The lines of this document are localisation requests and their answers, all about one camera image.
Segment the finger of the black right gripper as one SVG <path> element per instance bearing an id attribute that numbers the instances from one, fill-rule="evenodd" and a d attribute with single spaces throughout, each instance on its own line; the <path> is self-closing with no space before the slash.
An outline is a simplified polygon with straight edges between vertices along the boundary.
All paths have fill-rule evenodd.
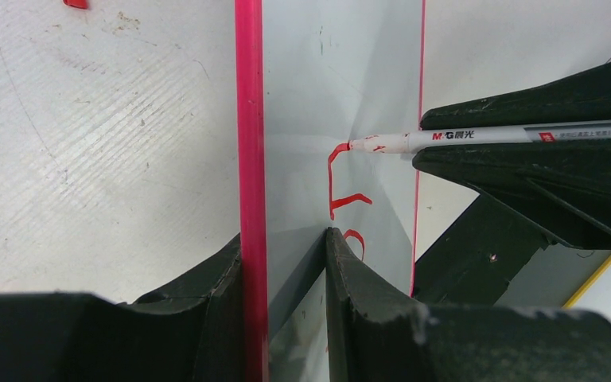
<path id="1" fill-rule="evenodd" d="M 611 250 L 611 139 L 430 147 L 412 165 L 493 199 L 566 247 Z"/>
<path id="2" fill-rule="evenodd" d="M 534 88 L 432 108 L 425 131 L 611 120 L 611 62 Z"/>

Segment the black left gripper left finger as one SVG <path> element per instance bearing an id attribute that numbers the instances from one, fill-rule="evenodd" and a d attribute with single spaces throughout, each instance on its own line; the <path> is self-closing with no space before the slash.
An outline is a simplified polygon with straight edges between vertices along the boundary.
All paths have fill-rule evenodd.
<path id="1" fill-rule="evenodd" d="M 0 294 L 0 381 L 241 381 L 240 239 L 132 303 Z"/>

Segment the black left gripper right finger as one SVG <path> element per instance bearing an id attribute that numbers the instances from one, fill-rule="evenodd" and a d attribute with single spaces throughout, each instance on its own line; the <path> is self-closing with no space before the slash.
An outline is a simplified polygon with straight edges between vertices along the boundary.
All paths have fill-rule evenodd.
<path id="1" fill-rule="evenodd" d="M 588 310 L 428 305 L 325 232 L 332 381 L 611 381 L 611 323 Z"/>

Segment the red whiteboard marker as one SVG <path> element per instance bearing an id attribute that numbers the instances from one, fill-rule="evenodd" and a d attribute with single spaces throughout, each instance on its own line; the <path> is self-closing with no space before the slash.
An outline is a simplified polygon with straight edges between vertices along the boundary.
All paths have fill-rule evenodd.
<path id="1" fill-rule="evenodd" d="M 501 127 L 462 127 L 401 134 L 374 134 L 351 140 L 346 150 L 382 154 L 416 154 L 428 147 L 499 143 L 562 142 L 611 139 L 611 120 L 544 123 Z"/>

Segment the pink framed whiteboard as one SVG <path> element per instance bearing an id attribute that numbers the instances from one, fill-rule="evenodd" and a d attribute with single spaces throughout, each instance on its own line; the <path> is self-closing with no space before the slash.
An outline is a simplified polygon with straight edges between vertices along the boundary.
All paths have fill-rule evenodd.
<path id="1" fill-rule="evenodd" d="M 423 1 L 235 3 L 246 378 L 327 380 L 329 227 L 405 294 L 418 185 L 399 157 L 335 147 L 415 131 Z"/>

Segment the red marker cap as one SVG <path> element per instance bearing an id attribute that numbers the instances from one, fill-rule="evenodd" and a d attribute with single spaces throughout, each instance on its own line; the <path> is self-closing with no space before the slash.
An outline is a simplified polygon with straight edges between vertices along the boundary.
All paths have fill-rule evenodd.
<path id="1" fill-rule="evenodd" d="M 80 10 L 87 10 L 89 8 L 88 0 L 63 0 L 63 3 L 66 6 Z"/>

